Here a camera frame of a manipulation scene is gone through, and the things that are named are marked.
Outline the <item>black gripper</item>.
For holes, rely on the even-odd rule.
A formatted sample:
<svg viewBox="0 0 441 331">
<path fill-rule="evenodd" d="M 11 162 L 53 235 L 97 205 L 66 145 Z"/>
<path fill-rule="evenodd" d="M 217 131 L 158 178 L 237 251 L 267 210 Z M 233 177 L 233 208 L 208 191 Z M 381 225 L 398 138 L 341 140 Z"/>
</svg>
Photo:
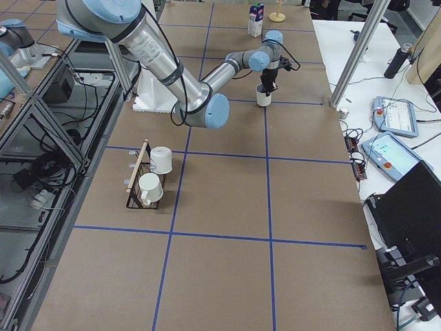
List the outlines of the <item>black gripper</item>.
<svg viewBox="0 0 441 331">
<path fill-rule="evenodd" d="M 278 89 L 276 85 L 276 78 L 278 76 L 278 71 L 284 69 L 286 71 L 297 71 L 300 69 L 300 64 L 297 60 L 294 60 L 296 67 L 293 67 L 291 61 L 288 58 L 281 57 L 279 60 L 272 61 L 269 68 L 262 71 L 260 76 L 261 83 L 264 87 L 264 93 L 266 96 L 270 96 L 272 92 Z"/>
</svg>

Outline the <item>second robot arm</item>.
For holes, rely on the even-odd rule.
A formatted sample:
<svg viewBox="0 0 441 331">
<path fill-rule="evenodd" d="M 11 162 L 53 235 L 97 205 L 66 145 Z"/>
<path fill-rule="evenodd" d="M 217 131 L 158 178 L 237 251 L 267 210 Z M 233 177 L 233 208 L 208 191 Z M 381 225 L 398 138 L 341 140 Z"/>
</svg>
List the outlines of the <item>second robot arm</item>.
<svg viewBox="0 0 441 331">
<path fill-rule="evenodd" d="M 49 61 L 20 19 L 1 22 L 1 51 L 16 68 L 30 66 L 42 70 Z"/>
</svg>

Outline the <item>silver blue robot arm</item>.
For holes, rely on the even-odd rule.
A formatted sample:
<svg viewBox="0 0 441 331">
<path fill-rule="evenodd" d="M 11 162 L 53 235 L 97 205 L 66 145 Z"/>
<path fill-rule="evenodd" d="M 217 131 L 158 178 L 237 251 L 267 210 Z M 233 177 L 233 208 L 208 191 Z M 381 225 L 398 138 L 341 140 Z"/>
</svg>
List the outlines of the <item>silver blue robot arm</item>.
<svg viewBox="0 0 441 331">
<path fill-rule="evenodd" d="M 172 111 L 182 124 L 219 129 L 229 118 L 229 101 L 219 90 L 241 70 L 260 72 L 261 89 L 277 89 L 280 69 L 298 70 L 293 57 L 281 55 L 283 34 L 271 30 L 261 46 L 233 52 L 198 81 L 175 55 L 154 15 L 140 1 L 57 1 L 59 32 L 91 42 L 110 41 L 124 46 L 176 98 Z"/>
</svg>

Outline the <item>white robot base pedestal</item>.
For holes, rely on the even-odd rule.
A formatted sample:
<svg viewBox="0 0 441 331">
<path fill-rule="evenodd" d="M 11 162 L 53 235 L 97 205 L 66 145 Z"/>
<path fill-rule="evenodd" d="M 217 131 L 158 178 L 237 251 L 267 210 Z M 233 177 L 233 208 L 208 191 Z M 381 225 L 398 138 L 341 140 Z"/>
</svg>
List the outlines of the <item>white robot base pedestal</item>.
<svg viewBox="0 0 441 331">
<path fill-rule="evenodd" d="M 136 94 L 132 106 L 135 112 L 170 113 L 177 102 L 177 98 L 146 69 L 141 70 Z"/>
</svg>

